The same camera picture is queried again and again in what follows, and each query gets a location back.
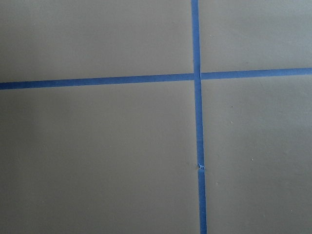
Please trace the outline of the crossing blue tape strip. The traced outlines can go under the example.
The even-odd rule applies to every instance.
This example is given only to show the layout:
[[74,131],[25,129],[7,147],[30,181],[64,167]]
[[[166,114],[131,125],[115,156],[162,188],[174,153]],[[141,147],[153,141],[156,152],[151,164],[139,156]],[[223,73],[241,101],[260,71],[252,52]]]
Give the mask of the crossing blue tape strip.
[[[290,69],[269,69],[269,70],[246,70],[246,71],[223,71],[201,73],[200,78],[224,79],[224,78],[254,78],[254,77],[275,77],[275,76],[298,76],[310,75],[312,69],[290,68]],[[168,74],[150,76],[127,76],[110,78],[78,78],[78,79],[57,79],[57,80],[37,80],[37,81],[14,81],[2,82],[1,90],[70,87],[88,85],[108,85],[108,84],[128,84],[128,83],[150,83],[150,82],[171,82],[171,81],[191,81],[195,79],[194,74]]]

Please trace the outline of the long blue tape strip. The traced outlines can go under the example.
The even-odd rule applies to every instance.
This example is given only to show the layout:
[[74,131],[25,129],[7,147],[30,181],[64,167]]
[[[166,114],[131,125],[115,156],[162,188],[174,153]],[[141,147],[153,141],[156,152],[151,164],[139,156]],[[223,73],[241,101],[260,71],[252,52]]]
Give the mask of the long blue tape strip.
[[192,36],[193,36],[193,68],[195,89],[195,123],[196,123],[196,152],[198,166],[198,198],[200,233],[207,233],[205,166],[204,166],[204,137],[202,115],[202,92],[200,78],[200,33],[198,1],[191,1],[192,10]]

